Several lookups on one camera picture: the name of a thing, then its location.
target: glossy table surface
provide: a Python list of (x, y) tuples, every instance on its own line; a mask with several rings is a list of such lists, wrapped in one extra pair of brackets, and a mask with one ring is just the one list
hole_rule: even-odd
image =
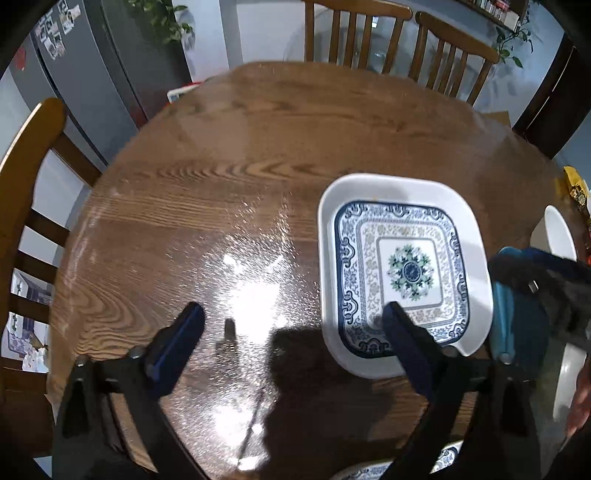
[[(326, 479), (393, 457), (426, 402), (405, 378), (341, 369), (320, 331), (318, 202), (358, 171), (454, 188), (488, 256), (525, 246), (550, 203), (580, 251), (558, 168), (465, 102), (331, 64), (249, 64), (162, 111), (96, 185), (56, 282), (52, 401), (76, 355), (121, 356), (196, 300), (206, 331), (161, 405), (211, 477)], [(228, 318), (236, 341), (224, 340)], [(149, 464), (115, 401), (135, 458)]]

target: wooden chair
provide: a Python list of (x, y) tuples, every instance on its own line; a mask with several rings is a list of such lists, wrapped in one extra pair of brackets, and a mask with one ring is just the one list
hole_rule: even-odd
[(428, 13), (417, 12), (415, 18), (419, 25), (419, 29), (417, 45), (414, 50), (413, 62), (411, 63), (408, 76), (415, 82), (418, 81), (419, 74), (421, 73), (421, 67), (423, 65), (425, 47), (427, 45), (427, 32), (431, 31), (439, 39), (439, 43), (437, 44), (435, 58), (433, 59), (431, 69), (429, 71), (427, 88), (433, 90), (433, 86), (435, 85), (435, 80), (437, 79), (437, 74), (439, 72), (441, 58), (443, 57), (443, 47), (445, 46), (445, 43), (449, 43), (450, 47), (447, 55), (447, 61), (444, 66), (443, 74), (441, 76), (441, 80), (439, 81), (437, 91), (445, 95), (450, 73), (452, 72), (453, 63), (456, 57), (456, 49), (462, 50), (463, 53), (460, 64), (454, 71), (453, 84), (449, 90), (450, 97), (455, 98), (457, 95), (457, 92), (460, 88), (460, 83), (462, 82), (462, 77), (464, 75), (464, 70), (466, 68), (468, 55), (478, 55), (479, 57), (482, 57), (485, 62), (480, 69), (478, 78), (476, 78), (476, 83), (474, 84), (474, 87), (472, 87), (472, 91), (468, 96), (467, 102), (470, 105), (474, 105), (474, 102), (476, 101), (476, 98), (478, 97), (478, 94), (484, 85), (491, 66), (494, 63), (499, 62), (498, 52), (494, 48), (489, 47), (475, 38), (472, 38), (470, 35), (465, 34), (457, 28), (452, 27), (451, 25), (439, 20), (438, 18), (435, 18), (432, 15), (429, 15)]
[[(53, 284), (57, 267), (18, 250), (25, 226), (63, 247), (69, 231), (32, 209), (33, 190), (41, 163), (47, 152), (55, 153), (80, 179), (93, 186), (100, 171), (63, 133), (66, 124), (64, 105), (49, 98), (37, 105), (13, 140), (0, 164), (0, 326), (4, 331), (8, 313), (13, 312), (41, 323), (49, 321), (49, 307), (11, 293), (13, 269)], [(0, 358), (0, 412), (13, 411), (15, 393), (43, 397), (46, 374), (22, 371), (22, 362)]]
[(390, 37), (390, 44), (382, 68), (383, 74), (390, 73), (394, 65), (394, 57), (398, 49), (398, 40), (402, 32), (402, 25), (405, 20), (413, 17), (413, 11), (409, 7), (397, 5), (382, 0), (316, 0), (306, 1), (306, 40), (305, 60), (314, 61), (314, 4), (323, 5), (333, 11), (332, 32), (330, 34), (329, 62), (336, 63), (339, 56), (339, 31), (340, 13), (349, 12), (349, 26), (347, 28), (347, 40), (345, 44), (345, 60), (343, 66), (351, 67), (353, 63), (353, 50), (355, 48), (355, 30), (357, 15), (365, 15), (363, 26), (363, 37), (361, 50), (359, 52), (359, 63), (357, 68), (366, 69), (368, 65), (369, 47), (371, 43), (371, 29), (373, 17), (394, 17), (396, 23)]

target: green leaves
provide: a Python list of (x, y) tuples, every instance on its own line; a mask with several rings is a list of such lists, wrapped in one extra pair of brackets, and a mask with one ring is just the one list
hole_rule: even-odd
[(163, 43), (180, 41), (183, 33), (191, 34), (193, 27), (188, 23), (179, 24), (175, 12), (187, 10), (187, 5), (173, 6), (172, 0), (127, 0), (132, 7), (142, 10), (150, 18), (156, 35)]
[(517, 26), (515, 32), (511, 32), (508, 35), (505, 34), (503, 29), (496, 27), (496, 41), (493, 44), (493, 47), (496, 48), (497, 52), (499, 53), (499, 61), (501, 63), (505, 63), (507, 60), (513, 60), (515, 65), (517, 65), (520, 69), (523, 68), (523, 64), (521, 60), (512, 54), (514, 46), (514, 40), (520, 40), (523, 43), (530, 44), (530, 50), (534, 52), (534, 44), (531, 41), (531, 31), (528, 28), (524, 28), (525, 25), (529, 23), (529, 15), (526, 13), (525, 18), (522, 20), (521, 24)]

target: refrigerator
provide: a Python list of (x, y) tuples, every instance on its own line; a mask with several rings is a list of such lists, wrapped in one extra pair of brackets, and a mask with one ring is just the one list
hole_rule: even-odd
[(191, 82), (182, 46), (165, 44), (126, 0), (60, 0), (10, 65), (32, 110), (48, 97), (68, 108), (66, 135), (101, 170)]

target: person's hand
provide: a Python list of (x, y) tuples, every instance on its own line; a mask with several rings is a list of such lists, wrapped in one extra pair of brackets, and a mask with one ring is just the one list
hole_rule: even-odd
[(591, 362), (589, 357), (577, 377), (577, 390), (574, 392), (570, 405), (569, 416), (566, 419), (566, 437), (583, 428), (591, 413)]

